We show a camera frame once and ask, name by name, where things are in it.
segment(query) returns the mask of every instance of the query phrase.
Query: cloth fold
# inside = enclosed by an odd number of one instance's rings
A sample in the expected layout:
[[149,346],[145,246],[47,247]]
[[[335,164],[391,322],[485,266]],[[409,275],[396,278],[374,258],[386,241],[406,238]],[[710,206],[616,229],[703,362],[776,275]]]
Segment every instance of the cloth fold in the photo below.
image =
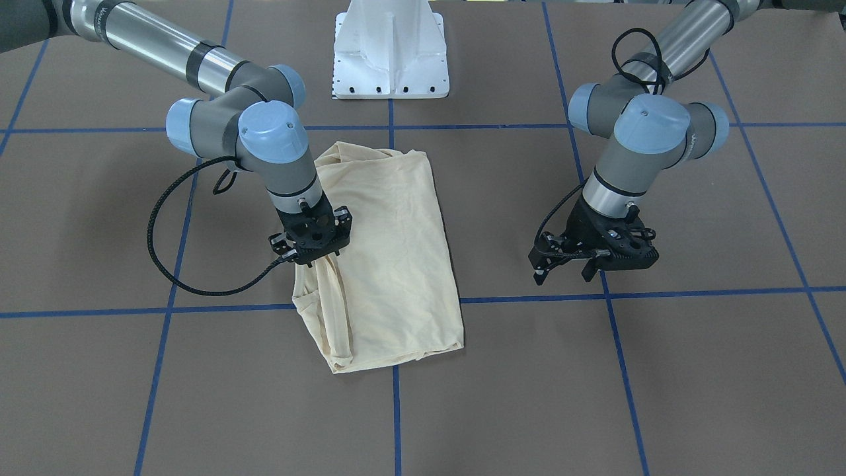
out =
[[297,266],[294,305],[333,373],[464,346],[459,296],[424,152],[337,142],[316,161],[334,206],[353,214],[341,255]]

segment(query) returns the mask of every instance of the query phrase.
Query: beige cloth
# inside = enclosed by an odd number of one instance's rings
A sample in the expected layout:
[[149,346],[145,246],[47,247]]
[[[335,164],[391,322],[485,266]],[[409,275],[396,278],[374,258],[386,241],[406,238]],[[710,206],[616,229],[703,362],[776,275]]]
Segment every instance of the beige cloth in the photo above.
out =
[[429,159],[337,142],[316,161],[353,215],[341,256],[296,267],[294,305],[334,374],[460,349],[464,326]]

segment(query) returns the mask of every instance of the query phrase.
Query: light blue cap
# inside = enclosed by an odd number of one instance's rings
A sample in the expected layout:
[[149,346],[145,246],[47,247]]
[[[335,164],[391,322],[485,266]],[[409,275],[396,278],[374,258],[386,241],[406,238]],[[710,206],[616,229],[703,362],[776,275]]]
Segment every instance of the light blue cap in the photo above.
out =
[[630,151],[658,154],[673,150],[687,134],[690,113],[669,97],[640,94],[614,124],[614,137]]
[[168,116],[164,119],[164,128],[168,133],[168,139],[174,147],[182,152],[187,152],[194,157],[199,157],[191,143],[191,111],[199,99],[184,98],[173,103],[168,110]]
[[591,101],[591,94],[593,88],[599,86],[599,83],[586,83],[579,86],[579,89],[573,93],[570,98],[570,104],[567,108],[567,115],[570,118],[570,124],[582,129],[584,132],[590,134],[591,128],[587,125],[587,106]]
[[282,73],[288,85],[291,86],[291,96],[294,97],[294,109],[299,109],[305,102],[305,83],[294,68],[287,64],[274,64],[271,68]]
[[244,147],[269,163],[291,163],[309,147],[299,115],[282,101],[249,106],[238,119],[238,131]]
[[699,104],[705,106],[709,111],[711,111],[711,114],[714,116],[714,125],[716,126],[714,143],[711,145],[711,148],[708,149],[708,152],[705,152],[702,156],[704,157],[709,153],[718,150],[726,143],[726,140],[728,139],[728,115],[723,108],[717,106],[716,104],[712,104],[710,102],[699,102]]

